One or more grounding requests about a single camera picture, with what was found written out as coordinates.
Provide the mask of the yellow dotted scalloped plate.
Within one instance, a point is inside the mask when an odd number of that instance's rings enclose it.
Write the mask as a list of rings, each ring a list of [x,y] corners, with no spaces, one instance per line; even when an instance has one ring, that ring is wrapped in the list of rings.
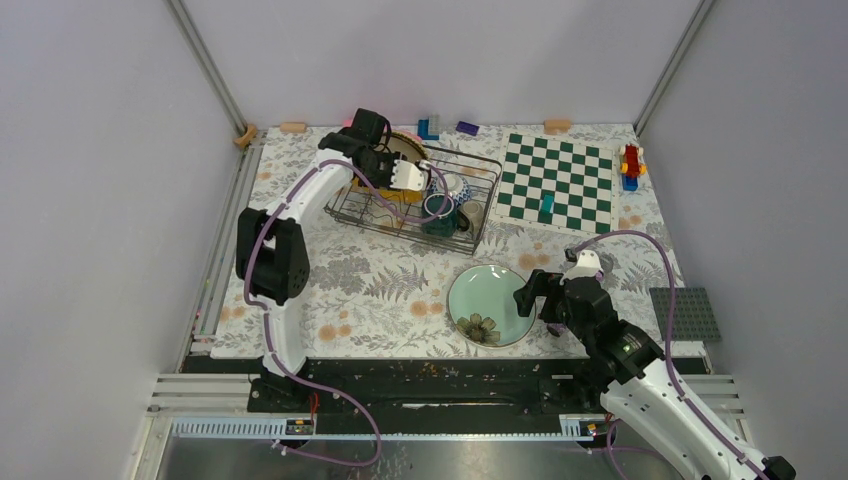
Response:
[[[424,191],[392,190],[389,189],[391,172],[379,177],[375,182],[378,194],[385,200],[396,203],[415,203],[423,199]]]

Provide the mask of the mint green flower plate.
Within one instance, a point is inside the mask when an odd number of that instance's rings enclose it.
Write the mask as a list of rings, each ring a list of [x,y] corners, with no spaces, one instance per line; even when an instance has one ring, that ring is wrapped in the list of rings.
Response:
[[[526,284],[516,272],[498,265],[468,268],[447,296],[448,315],[459,334],[484,348],[505,348],[522,340],[535,320],[535,307],[518,314],[513,294]]]

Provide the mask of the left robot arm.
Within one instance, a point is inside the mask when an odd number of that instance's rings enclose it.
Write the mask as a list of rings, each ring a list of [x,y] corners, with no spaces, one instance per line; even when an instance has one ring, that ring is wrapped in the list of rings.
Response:
[[[300,337],[300,295],[310,275],[306,223],[353,180],[372,194],[421,191],[429,181],[425,170],[389,149],[391,133],[384,116],[358,109],[348,126],[321,139],[314,159],[278,200],[238,217],[235,270],[245,302],[263,311],[263,365],[279,375],[271,395],[285,410],[301,409],[310,397],[308,381],[296,375],[306,361]]]

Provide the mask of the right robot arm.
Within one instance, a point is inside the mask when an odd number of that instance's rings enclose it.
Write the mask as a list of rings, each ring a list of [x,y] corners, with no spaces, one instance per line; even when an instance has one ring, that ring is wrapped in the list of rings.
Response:
[[[686,479],[794,479],[782,456],[768,456],[735,433],[702,401],[641,328],[621,319],[593,276],[567,278],[536,269],[513,299],[521,317],[537,298],[539,315],[585,347],[588,371],[573,386],[583,410],[602,408],[645,439]]]

